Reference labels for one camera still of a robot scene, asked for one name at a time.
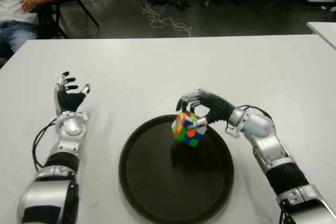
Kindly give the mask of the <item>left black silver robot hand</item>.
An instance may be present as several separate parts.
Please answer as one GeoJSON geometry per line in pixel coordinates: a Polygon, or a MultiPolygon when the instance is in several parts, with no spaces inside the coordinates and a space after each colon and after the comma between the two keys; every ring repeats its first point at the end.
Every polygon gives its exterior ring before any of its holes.
{"type": "Polygon", "coordinates": [[[75,82],[76,80],[76,78],[69,77],[69,75],[69,71],[63,72],[55,84],[54,105],[57,116],[67,111],[76,112],[85,97],[91,91],[90,84],[86,84],[79,92],[69,93],[68,91],[77,90],[79,88],[77,85],[69,85],[69,83],[75,82]]]}

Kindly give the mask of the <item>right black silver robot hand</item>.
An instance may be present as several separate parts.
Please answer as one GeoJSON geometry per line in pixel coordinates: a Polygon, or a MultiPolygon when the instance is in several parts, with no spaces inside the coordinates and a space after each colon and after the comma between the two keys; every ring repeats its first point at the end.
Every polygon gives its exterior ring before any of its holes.
{"type": "Polygon", "coordinates": [[[175,110],[185,112],[188,105],[190,105],[190,112],[192,113],[194,113],[194,109],[199,105],[203,105],[209,109],[209,112],[204,117],[199,118],[188,129],[196,129],[217,121],[229,122],[231,115],[236,109],[235,106],[225,99],[202,89],[182,95],[177,102],[175,110]]]}

